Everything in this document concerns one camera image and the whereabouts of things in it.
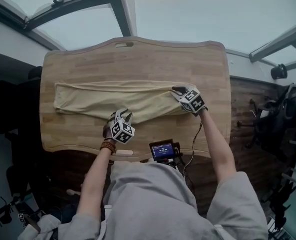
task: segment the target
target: electronic device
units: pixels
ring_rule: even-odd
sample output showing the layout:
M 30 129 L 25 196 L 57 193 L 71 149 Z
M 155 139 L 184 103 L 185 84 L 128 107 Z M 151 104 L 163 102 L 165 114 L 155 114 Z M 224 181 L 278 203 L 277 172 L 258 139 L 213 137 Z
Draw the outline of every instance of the electronic device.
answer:
M 173 159 L 182 156 L 180 144 L 173 142 L 172 139 L 166 139 L 149 144 L 153 160 L 157 163 L 176 167 Z

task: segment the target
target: beige cloth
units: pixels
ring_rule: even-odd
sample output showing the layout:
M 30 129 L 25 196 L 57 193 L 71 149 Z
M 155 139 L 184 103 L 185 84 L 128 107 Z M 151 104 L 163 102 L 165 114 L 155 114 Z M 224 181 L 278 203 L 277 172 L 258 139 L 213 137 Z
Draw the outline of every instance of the beige cloth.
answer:
M 133 113 L 133 124 L 165 115 L 185 113 L 170 94 L 180 82 L 106 81 L 82 84 L 55 83 L 54 107 L 58 113 L 108 119 L 118 109 Z

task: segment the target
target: beaded bracelet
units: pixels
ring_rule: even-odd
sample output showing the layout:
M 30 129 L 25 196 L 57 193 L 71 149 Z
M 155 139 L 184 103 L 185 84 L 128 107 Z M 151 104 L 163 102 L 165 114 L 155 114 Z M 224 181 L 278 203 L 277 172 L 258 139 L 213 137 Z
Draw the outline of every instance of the beaded bracelet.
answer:
M 110 149 L 112 153 L 116 152 L 116 145 L 107 140 L 104 140 L 102 142 L 100 150 L 102 150 L 103 148 Z

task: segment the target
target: office chair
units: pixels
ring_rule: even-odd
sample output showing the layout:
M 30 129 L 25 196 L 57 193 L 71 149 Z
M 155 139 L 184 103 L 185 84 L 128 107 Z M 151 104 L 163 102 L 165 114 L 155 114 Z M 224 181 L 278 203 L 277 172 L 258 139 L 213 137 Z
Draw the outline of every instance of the office chair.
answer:
M 257 107 L 251 99 L 250 104 L 254 106 L 256 119 L 252 124 L 237 122 L 238 127 L 254 127 L 253 138 L 246 148 L 251 148 L 258 140 L 263 150 L 285 162 L 287 156 L 280 145 L 286 129 L 296 126 L 296 84 L 290 84 L 278 100 L 270 99 Z

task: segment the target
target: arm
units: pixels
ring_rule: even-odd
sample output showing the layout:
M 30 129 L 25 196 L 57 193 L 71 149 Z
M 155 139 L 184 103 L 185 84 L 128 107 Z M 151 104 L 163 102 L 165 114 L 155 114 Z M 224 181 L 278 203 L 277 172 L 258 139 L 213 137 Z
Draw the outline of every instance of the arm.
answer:
M 219 183 L 237 172 L 234 157 L 229 145 L 210 117 L 209 112 L 206 109 L 202 109 L 198 114 L 203 123 L 209 153 Z
M 90 214 L 100 221 L 100 205 L 111 150 L 104 147 L 96 157 L 82 184 L 78 214 Z

